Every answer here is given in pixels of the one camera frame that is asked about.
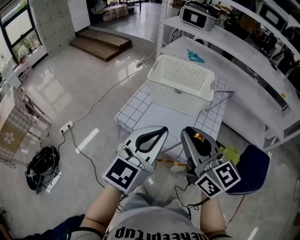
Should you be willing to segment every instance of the power strip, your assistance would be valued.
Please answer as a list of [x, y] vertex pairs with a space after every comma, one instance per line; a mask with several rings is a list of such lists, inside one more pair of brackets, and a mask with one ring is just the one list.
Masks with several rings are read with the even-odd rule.
[[73, 127], [72, 121], [69, 121], [69, 122], [67, 122], [64, 126], [62, 126], [62, 127], [60, 128], [60, 132], [63, 131], [63, 133], [66, 133], [66, 132], [69, 130], [68, 125], [70, 125], [70, 128], [72, 128], [72, 127]]

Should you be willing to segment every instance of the mesh basket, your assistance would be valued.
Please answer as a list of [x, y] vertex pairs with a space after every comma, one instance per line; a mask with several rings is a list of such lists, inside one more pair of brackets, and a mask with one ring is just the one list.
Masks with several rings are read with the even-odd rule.
[[214, 98], [215, 74], [182, 59], [161, 55], [148, 79], [153, 102], [190, 116], [197, 116]]

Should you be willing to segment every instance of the white machine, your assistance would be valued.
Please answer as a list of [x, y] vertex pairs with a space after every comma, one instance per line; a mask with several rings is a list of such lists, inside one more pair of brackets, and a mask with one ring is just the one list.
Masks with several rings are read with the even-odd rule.
[[[118, 147], [117, 157], [104, 172], [103, 179], [130, 193], [153, 172], [156, 158], [168, 136], [167, 127], [144, 127], [133, 131]], [[205, 132], [186, 127], [181, 141], [187, 156], [186, 178], [209, 198], [228, 190], [240, 181], [232, 161], [224, 161], [215, 140]]]

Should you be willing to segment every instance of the wooden step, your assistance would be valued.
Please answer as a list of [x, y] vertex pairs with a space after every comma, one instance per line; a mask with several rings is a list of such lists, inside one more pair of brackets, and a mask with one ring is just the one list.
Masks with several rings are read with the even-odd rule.
[[69, 44], [105, 62], [108, 62], [120, 53], [120, 50], [114, 47], [109, 47], [99, 41], [85, 37], [75, 38]]
[[106, 32], [101, 32], [92, 29], [86, 29], [77, 33], [79, 36], [89, 39], [94, 39], [103, 44], [115, 47], [120, 51], [124, 51], [131, 47], [131, 40]]

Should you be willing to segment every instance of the blue object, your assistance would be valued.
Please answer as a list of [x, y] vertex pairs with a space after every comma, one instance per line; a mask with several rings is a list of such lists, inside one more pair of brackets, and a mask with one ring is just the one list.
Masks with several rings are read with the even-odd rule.
[[226, 191], [229, 195], [246, 195], [259, 190], [266, 179], [269, 156], [255, 145], [249, 145], [236, 165], [241, 180]]
[[188, 48], [187, 48], [187, 56], [190, 61], [205, 63], [205, 61], [202, 58], [200, 58], [197, 53], [192, 52]]

